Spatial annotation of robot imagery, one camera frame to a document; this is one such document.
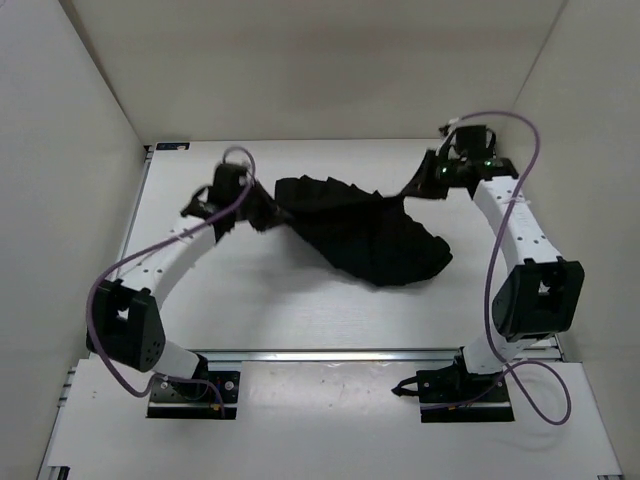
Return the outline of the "black pleated skirt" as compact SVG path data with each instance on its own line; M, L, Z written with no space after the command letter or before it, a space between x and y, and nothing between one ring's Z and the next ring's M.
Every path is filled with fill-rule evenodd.
M277 180L275 201L332 267L375 287L429 280L453 260L449 244L406 213L402 195L304 175Z

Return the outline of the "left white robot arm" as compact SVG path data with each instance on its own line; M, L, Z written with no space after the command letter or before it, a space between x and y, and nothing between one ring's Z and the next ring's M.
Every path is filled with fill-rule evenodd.
M167 339L160 310L188 270L237 223L265 232L290 218L260 183L200 187L180 211L167 239L124 258L91 287L87 348L135 397L149 392L130 385L119 365L151 372L188 398L213 390L206 359Z

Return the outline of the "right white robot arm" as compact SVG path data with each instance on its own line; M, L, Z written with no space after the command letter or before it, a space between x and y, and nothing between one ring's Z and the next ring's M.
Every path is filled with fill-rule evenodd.
M420 371L417 396L447 408L484 400L507 364L534 343L567 331L584 282L580 262L569 261L543 233L521 192L520 176L506 158L450 158L429 150L404 188L412 197L446 198L466 190L494 235L492 261L502 257L507 277L484 293L484 332L462 347L451 365Z

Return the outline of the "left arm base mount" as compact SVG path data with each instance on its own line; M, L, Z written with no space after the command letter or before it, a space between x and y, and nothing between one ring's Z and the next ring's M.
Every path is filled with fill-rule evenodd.
M206 385L187 385L166 379L154 381L146 409L148 419L235 420L240 393L240 364L210 364Z

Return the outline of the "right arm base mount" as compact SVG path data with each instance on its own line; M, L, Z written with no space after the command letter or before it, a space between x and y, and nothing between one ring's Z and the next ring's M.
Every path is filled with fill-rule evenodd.
M417 398L423 424L509 423L515 416L504 376L470 373L458 355L449 366L418 370L391 392Z

